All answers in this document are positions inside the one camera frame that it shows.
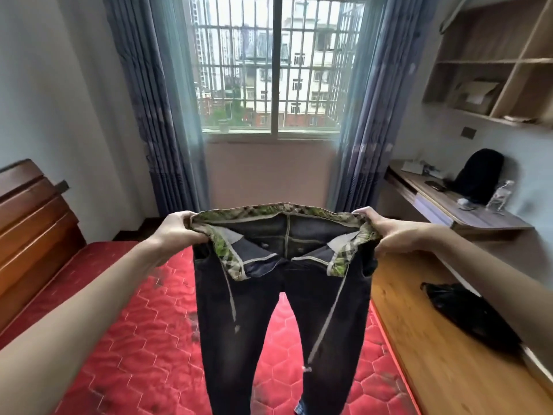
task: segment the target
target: bed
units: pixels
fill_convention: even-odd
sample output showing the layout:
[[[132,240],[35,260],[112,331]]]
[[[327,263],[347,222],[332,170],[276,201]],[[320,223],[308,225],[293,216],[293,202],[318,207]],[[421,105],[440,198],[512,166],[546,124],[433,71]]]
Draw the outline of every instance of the bed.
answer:
[[[0,171],[0,349],[136,242],[85,244],[77,218],[30,160]],[[56,414],[209,415],[190,249],[137,289]],[[298,327],[281,294],[252,390],[252,414],[292,415],[302,390]],[[343,415],[420,413],[374,309]]]

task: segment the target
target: wooden headboard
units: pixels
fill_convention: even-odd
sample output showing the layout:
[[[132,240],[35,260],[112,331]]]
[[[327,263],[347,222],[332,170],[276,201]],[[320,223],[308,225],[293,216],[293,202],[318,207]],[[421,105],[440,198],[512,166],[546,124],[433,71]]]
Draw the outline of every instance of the wooden headboard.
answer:
[[[31,160],[0,169],[0,331],[84,247],[77,223]]]

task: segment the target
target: curtain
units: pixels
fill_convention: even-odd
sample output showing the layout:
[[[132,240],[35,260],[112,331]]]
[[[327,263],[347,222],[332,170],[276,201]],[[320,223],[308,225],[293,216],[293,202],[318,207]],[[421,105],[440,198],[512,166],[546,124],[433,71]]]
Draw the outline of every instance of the curtain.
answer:
[[[374,205],[437,0],[369,0],[327,208]]]
[[[160,216],[209,209],[182,0],[103,0]]]

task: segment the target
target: window sill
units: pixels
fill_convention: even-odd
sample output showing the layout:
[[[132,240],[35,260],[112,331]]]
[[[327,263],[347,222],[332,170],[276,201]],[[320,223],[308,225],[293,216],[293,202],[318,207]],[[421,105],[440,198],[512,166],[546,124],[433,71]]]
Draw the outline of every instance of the window sill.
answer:
[[[283,142],[336,142],[340,133],[337,131],[313,131],[313,130],[298,130],[298,131],[281,131],[275,137],[269,132],[240,132],[238,130],[230,130],[230,132],[222,133],[215,131],[202,132],[206,143],[283,143]]]

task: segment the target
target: red mattress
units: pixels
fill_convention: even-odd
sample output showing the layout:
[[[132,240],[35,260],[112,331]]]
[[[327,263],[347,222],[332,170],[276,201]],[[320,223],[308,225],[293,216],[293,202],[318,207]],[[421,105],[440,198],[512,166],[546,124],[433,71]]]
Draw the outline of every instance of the red mattress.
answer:
[[[86,286],[134,242],[90,244],[0,335],[0,348]],[[298,325],[280,295],[252,393],[253,415],[293,415],[302,390]],[[209,415],[197,325],[192,251],[174,256],[140,286],[58,405],[56,414]],[[355,381],[342,415],[418,410],[370,308]]]

